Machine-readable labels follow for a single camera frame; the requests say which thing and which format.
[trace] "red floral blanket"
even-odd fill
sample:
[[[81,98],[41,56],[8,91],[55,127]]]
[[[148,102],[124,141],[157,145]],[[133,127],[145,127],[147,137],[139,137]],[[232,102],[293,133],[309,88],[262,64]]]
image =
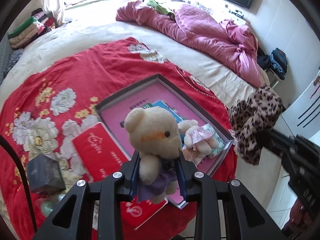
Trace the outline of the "red floral blanket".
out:
[[[38,154],[60,162],[67,185],[84,174],[71,144],[81,131],[97,122],[95,105],[117,90],[160,73],[230,129],[225,106],[195,77],[178,68],[134,38],[100,44],[59,60],[47,70],[33,74],[6,100],[0,115],[0,133],[25,166]],[[214,179],[228,181],[236,171],[236,155],[230,150]],[[30,240],[33,229],[20,174],[9,155],[0,149],[0,188],[13,227],[21,240]],[[32,194],[38,227],[44,221]],[[183,231],[196,214],[196,204],[182,210],[171,204],[137,231],[123,223],[125,239],[170,239]]]

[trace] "pink comforter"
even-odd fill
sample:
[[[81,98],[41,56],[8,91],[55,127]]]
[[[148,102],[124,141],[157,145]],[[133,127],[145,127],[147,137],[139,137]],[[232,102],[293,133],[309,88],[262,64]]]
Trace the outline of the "pink comforter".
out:
[[[257,64],[258,43],[247,25],[231,20],[217,23],[208,13],[184,4],[174,11],[176,22],[141,1],[128,2],[117,11],[117,21],[136,21],[175,41],[209,54],[254,87],[262,85]]]

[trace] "white bed sheet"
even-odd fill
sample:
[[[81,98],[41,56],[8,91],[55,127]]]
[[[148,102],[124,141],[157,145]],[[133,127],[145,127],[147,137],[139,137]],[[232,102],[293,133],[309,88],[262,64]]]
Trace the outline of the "white bed sheet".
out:
[[[123,22],[105,24],[103,22],[75,21],[41,36],[25,48],[21,59],[0,86],[0,109],[8,96],[30,75],[43,71],[57,60],[97,44],[125,39],[130,36],[194,75],[209,87],[227,107],[235,105],[239,99],[247,99],[255,90],[216,60],[181,45],[150,28]],[[9,224],[1,192],[0,213]]]

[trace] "leopard print fabric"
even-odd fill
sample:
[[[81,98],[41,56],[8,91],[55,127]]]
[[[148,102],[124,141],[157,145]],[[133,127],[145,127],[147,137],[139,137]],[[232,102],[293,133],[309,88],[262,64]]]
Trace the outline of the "leopard print fabric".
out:
[[[260,87],[247,101],[238,101],[229,109],[230,122],[238,139],[238,152],[246,162],[259,164],[261,147],[256,141],[256,133],[272,129],[282,109],[281,97],[269,86]]]

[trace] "small teddy bear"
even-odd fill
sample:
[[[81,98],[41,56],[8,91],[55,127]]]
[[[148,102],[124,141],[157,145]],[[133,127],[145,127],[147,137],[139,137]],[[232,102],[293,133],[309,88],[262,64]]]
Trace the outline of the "small teddy bear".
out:
[[[124,120],[130,144],[139,152],[140,166],[137,200],[164,200],[178,187],[174,160],[181,152],[178,124],[166,109],[135,108]]]
[[[219,146],[218,141],[210,131],[198,126],[197,120],[184,120],[178,124],[179,131],[184,135],[184,144],[188,149],[198,150],[202,156],[207,156],[212,149]]]

